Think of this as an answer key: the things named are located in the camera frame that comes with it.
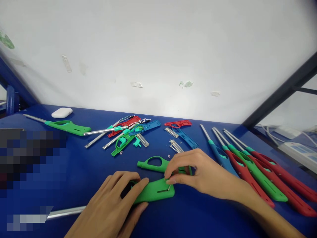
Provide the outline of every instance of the metal tube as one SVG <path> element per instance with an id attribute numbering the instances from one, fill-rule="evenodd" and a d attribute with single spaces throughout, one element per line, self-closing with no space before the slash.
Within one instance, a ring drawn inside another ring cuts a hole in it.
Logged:
<path id="1" fill-rule="evenodd" d="M 176 141 L 170 140 L 169 142 L 174 146 L 174 148 L 175 148 L 177 151 L 179 151 L 179 153 L 184 152 L 184 150 L 177 144 Z"/>
<path id="2" fill-rule="evenodd" d="M 141 143 L 144 145 L 144 147 L 149 146 L 149 143 L 146 141 L 146 139 L 140 133 L 136 134 L 135 137 L 137 137 L 141 141 Z"/>
<path id="3" fill-rule="evenodd" d="M 223 139 L 227 145 L 229 145 L 229 141 L 227 141 L 227 139 L 218 131 L 218 129 L 216 127 L 213 127 L 213 129 L 215 129 L 215 131 L 218 133 L 218 135 L 220 135 L 221 139 Z"/>
<path id="4" fill-rule="evenodd" d="M 244 147 L 248 147 L 245 143 L 243 143 L 242 141 L 240 141 L 237 137 L 235 137 L 230 131 L 224 129 L 224 131 L 228 132 L 236 141 L 238 141 L 241 145 L 243 145 Z"/>
<path id="5" fill-rule="evenodd" d="M 224 133 L 232 140 L 232 142 L 241 150 L 244 151 L 244 149 L 239 145 L 238 142 L 235 141 L 235 139 L 232 138 L 232 136 L 230 134 L 228 134 L 227 131 L 224 131 Z"/>
<path id="6" fill-rule="evenodd" d="M 204 126 L 203 126 L 202 124 L 200 124 L 200 126 L 201 126 L 203 132 L 205 133 L 205 136 L 207 137 L 207 139 L 208 139 L 208 140 L 211 140 L 210 137 L 209 137 L 209 135 L 208 135 L 208 133 L 206 132 Z"/>
<path id="7" fill-rule="evenodd" d="M 46 220 L 78 214 L 78 213 L 81 213 L 85 208 L 86 206 L 82 206 L 82 207 L 75 207 L 75 208 L 53 211 L 49 213 L 49 216 L 47 217 Z"/>
<path id="8" fill-rule="evenodd" d="M 120 123 L 120 121 L 117 121 L 115 124 L 112 125 L 112 127 L 115 127 L 116 125 L 118 125 Z M 87 145 L 85 145 L 85 148 L 88 149 L 90 146 L 92 146 L 97 140 L 99 140 L 101 137 L 103 137 L 105 134 L 107 134 L 107 132 L 104 132 L 100 135 L 98 135 L 95 139 L 93 139 L 91 142 L 89 142 Z"/>
<path id="9" fill-rule="evenodd" d="M 212 128 L 212 131 L 213 131 L 214 134 L 216 135 L 216 137 L 217 137 L 218 141 L 220 142 L 220 144 L 221 144 L 222 146 L 225 146 L 225 144 L 223 143 L 223 141 L 222 141 L 221 138 L 219 137 L 217 131 L 216 131 L 214 128 Z"/>
<path id="10" fill-rule="evenodd" d="M 28 114 L 23 114 L 23 116 L 26 116 L 26 117 L 28 117 L 28 118 L 31 118 L 31 119 L 33 119 L 33 120 L 35 120 L 35 121 L 39 121 L 39 122 L 43 122 L 43 123 L 46 122 L 46 120 L 43 120 L 43 119 L 38 118 L 38 117 L 30 116 L 30 115 L 28 115 Z"/>
<path id="11" fill-rule="evenodd" d="M 133 124 L 132 126 L 130 126 L 128 129 L 132 129 L 136 124 Z M 113 140 L 111 140 L 110 142 L 108 142 L 106 145 L 104 145 L 102 148 L 105 150 L 107 149 L 109 146 L 112 145 L 112 143 L 114 143 L 120 136 L 123 136 L 124 133 L 122 132 L 120 135 L 118 135 L 116 138 L 114 138 Z"/>
<path id="12" fill-rule="evenodd" d="M 169 147 L 171 147 L 176 153 L 180 153 L 179 151 L 177 151 L 173 146 L 169 146 Z"/>
<path id="13" fill-rule="evenodd" d="M 121 127 L 121 128 L 122 128 L 122 130 L 123 129 L 128 129 L 128 126 L 124 126 L 124 127 Z M 100 133 L 110 132 L 110 131 L 114 131 L 114 130 L 115 130 L 114 128 L 109 128 L 109 129 L 104 129 L 104 130 L 99 130 L 99 131 L 85 132 L 84 136 L 88 136 L 88 135 L 92 135 L 92 134 L 100 134 Z"/>
<path id="14" fill-rule="evenodd" d="M 168 133 L 170 133 L 172 136 L 174 136 L 175 138 L 178 138 L 178 134 L 175 133 L 174 131 L 172 131 L 171 129 L 169 129 L 168 127 L 166 127 L 164 129 L 164 131 L 167 131 Z"/>

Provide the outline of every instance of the blue metal frame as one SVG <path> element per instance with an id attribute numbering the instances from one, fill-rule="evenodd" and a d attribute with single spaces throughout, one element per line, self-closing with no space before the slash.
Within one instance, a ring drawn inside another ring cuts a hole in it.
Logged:
<path id="1" fill-rule="evenodd" d="M 6 115 L 10 116 L 19 111 L 20 97 L 11 85 L 7 87 L 7 111 Z"/>
<path id="2" fill-rule="evenodd" d="M 15 76 L 12 70 L 7 66 L 2 56 L 0 56 L 0 84 L 7 91 L 9 85 L 14 88 L 13 91 L 10 91 L 10 100 L 13 103 L 12 105 L 10 105 L 10 112 L 16 110 L 16 94 L 18 94 L 18 96 L 20 96 L 27 103 L 28 106 L 34 106 L 38 104 L 34 96 L 27 90 L 27 88 L 20 82 L 20 80 Z"/>

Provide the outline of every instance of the right hand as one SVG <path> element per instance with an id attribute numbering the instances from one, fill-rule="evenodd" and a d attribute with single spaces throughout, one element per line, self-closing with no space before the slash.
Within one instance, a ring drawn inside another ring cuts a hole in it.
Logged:
<path id="1" fill-rule="evenodd" d="M 195 175 L 175 174 L 172 172 L 178 167 L 193 166 Z M 229 173 L 201 149 L 194 149 L 174 155 L 169 162 L 165 174 L 167 184 L 186 184 L 199 192 L 209 194 L 216 198 L 238 201 L 243 193 L 252 193 L 251 186 L 244 180 Z"/>

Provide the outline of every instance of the white cable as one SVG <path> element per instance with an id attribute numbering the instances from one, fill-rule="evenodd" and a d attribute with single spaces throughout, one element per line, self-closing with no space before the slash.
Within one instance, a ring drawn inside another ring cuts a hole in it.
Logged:
<path id="1" fill-rule="evenodd" d="M 273 135 L 269 132 L 268 129 L 266 130 L 266 129 L 264 128 L 264 126 L 266 126 L 267 128 L 269 128 L 269 127 L 279 127 L 279 126 L 282 126 L 282 125 L 262 125 L 262 124 L 258 124 L 258 126 L 262 127 L 262 128 L 268 133 L 268 136 L 269 136 L 269 137 L 270 137 L 270 135 L 271 135 L 273 138 L 275 138 L 275 139 L 277 139 L 277 140 L 279 140 L 279 141 L 285 143 L 285 141 L 283 141 L 283 140 L 281 140 L 281 139 L 279 139 L 279 138 L 273 136 Z M 299 130 L 297 130 L 297 129 L 294 129 L 294 130 L 303 133 L 303 134 L 317 147 L 317 143 L 316 143 L 309 135 L 307 135 L 305 132 L 299 131 Z"/>
<path id="2" fill-rule="evenodd" d="M 305 136 L 307 136 L 307 138 L 308 139 L 310 139 L 311 140 L 311 142 L 317 147 L 317 144 L 316 144 L 316 142 L 315 141 L 313 141 L 313 139 L 309 136 L 309 135 L 307 135 L 305 132 L 302 132 Z"/>
<path id="3" fill-rule="evenodd" d="M 271 133 L 269 132 L 268 127 L 267 127 L 267 129 L 265 129 L 264 126 L 262 126 L 262 125 L 261 125 L 261 127 L 262 127 L 263 130 L 266 132 L 266 134 L 271 138 L 271 140 L 272 140 L 277 146 L 279 146 L 279 143 L 278 143 L 276 140 L 274 140 L 273 136 L 272 136 Z"/>

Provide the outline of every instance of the power strip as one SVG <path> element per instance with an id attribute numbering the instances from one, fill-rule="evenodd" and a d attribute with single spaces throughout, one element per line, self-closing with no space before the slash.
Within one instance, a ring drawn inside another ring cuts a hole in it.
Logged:
<path id="1" fill-rule="evenodd" d="M 295 137 L 298 137 L 301 134 L 300 131 L 287 127 L 287 126 L 279 126 L 278 128 L 274 130 L 274 132 L 288 139 L 294 139 Z"/>
<path id="2" fill-rule="evenodd" d="M 283 143 L 278 148 L 317 174 L 317 152 L 294 142 Z"/>

